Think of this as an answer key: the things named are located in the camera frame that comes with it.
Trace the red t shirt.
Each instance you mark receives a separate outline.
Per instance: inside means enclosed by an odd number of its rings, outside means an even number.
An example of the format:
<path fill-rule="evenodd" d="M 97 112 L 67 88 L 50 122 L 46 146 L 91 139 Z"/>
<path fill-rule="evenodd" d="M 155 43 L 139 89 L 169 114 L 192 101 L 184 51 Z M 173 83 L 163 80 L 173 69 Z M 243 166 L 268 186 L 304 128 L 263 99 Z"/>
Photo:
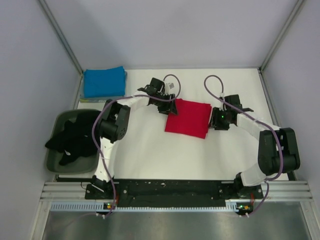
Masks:
<path fill-rule="evenodd" d="M 205 139 L 209 130 L 212 106 L 208 103 L 181 98 L 177 99 L 175 103 L 178 114 L 170 113 L 168 115 L 164 131 Z"/>

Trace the black t shirt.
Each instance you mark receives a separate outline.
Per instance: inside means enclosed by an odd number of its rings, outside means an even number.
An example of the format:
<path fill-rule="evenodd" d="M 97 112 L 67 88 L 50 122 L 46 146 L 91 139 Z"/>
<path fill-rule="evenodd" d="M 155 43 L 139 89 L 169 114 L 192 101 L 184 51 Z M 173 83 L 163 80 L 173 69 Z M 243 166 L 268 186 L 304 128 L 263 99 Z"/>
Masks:
<path fill-rule="evenodd" d="M 97 147 L 92 138 L 92 127 L 100 112 L 87 110 L 77 115 L 75 121 L 67 120 L 64 129 L 55 134 L 45 147 L 62 154 L 58 164 L 66 166 L 80 157 L 92 157 Z"/>

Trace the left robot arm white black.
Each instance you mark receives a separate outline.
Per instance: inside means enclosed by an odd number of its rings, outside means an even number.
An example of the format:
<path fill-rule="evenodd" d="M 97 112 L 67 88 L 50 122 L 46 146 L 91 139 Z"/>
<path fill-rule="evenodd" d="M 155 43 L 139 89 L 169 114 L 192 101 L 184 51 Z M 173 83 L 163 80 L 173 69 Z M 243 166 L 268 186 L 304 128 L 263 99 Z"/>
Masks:
<path fill-rule="evenodd" d="M 127 133 L 130 114 L 154 105 L 160 114 L 177 115 L 176 99 L 181 92 L 181 83 L 177 83 L 178 92 L 174 94 L 172 82 L 153 77 L 149 84 L 138 88 L 134 94 L 106 101 L 91 130 L 98 153 L 98 164 L 91 184 L 102 198 L 109 198 L 115 190 L 113 177 L 117 142 Z"/>

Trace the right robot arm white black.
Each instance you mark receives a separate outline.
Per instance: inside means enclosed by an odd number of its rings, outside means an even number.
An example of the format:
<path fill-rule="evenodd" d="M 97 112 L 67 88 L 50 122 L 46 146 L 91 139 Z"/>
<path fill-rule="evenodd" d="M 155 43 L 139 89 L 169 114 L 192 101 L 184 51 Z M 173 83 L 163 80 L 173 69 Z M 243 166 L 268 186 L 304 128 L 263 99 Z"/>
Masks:
<path fill-rule="evenodd" d="M 275 180 L 281 174 L 297 170 L 301 166 L 295 131 L 281 128 L 259 118 L 251 108 L 244 108 L 237 94 L 218 98 L 220 107 L 212 109 L 208 127 L 215 131 L 227 131 L 235 125 L 258 141 L 257 162 L 239 172 L 233 181 L 232 191 L 245 198 L 264 180 Z"/>

